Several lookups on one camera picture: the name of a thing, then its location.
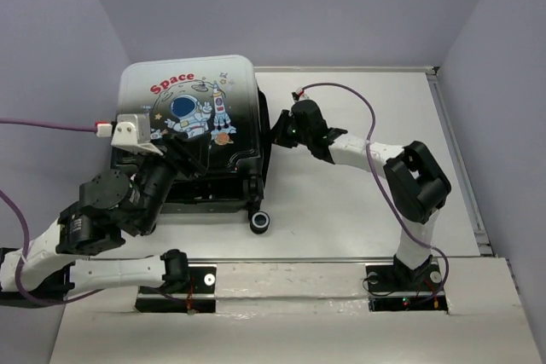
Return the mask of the black suitcase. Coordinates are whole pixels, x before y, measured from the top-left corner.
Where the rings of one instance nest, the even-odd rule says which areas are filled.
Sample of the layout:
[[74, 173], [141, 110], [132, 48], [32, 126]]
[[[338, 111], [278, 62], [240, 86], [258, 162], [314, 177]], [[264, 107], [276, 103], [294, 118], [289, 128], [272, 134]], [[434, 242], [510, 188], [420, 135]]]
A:
[[119, 114], [145, 113], [153, 142], [182, 135], [208, 148], [207, 172], [178, 176], [168, 213], [246, 211], [250, 229], [270, 226], [262, 210], [270, 162], [270, 118], [252, 62], [242, 55], [144, 61], [128, 66], [119, 86]]

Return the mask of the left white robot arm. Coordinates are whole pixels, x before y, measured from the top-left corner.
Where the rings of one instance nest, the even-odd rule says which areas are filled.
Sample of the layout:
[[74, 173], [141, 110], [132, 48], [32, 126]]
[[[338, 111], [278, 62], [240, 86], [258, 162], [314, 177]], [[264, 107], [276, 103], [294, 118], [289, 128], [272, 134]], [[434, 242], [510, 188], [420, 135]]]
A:
[[20, 249], [1, 250], [1, 304], [36, 309], [75, 302], [103, 289], [147, 286], [178, 292], [190, 282], [186, 253], [177, 249], [140, 259], [100, 259], [125, 244], [126, 234], [147, 236], [180, 176], [204, 176], [207, 136], [167, 136], [142, 155], [133, 175], [120, 169], [97, 174], [79, 187], [78, 200], [48, 229]]

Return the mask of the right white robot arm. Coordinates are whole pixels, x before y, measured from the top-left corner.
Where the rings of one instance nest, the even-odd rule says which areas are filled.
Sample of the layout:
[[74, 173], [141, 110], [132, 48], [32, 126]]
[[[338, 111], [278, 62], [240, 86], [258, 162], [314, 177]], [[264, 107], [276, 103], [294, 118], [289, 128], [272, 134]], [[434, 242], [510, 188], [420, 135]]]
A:
[[403, 289], [423, 280], [432, 261], [436, 219], [451, 192], [449, 179], [424, 143], [372, 142], [330, 127], [312, 100], [282, 111], [270, 137], [277, 146], [302, 145], [316, 159], [370, 173], [401, 227], [387, 277]]

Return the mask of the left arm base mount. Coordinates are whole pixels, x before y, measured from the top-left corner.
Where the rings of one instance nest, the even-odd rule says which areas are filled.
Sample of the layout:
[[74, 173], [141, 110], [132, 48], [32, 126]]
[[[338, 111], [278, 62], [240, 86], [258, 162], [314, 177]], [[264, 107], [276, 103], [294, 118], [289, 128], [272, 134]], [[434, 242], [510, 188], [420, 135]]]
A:
[[216, 312], [216, 264], [190, 264], [190, 281], [181, 291], [158, 293], [139, 287], [134, 309], [139, 313], [213, 314]]

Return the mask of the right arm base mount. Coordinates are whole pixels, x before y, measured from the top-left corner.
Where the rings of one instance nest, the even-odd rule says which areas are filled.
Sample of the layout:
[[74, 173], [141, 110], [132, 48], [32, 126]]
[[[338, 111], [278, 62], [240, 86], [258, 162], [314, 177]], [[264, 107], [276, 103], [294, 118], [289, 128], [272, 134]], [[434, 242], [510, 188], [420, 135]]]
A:
[[371, 312], [448, 312], [445, 294], [439, 290], [443, 276], [437, 263], [432, 263], [421, 278], [410, 283], [396, 282], [392, 272], [391, 264], [366, 266], [362, 285], [368, 293]]

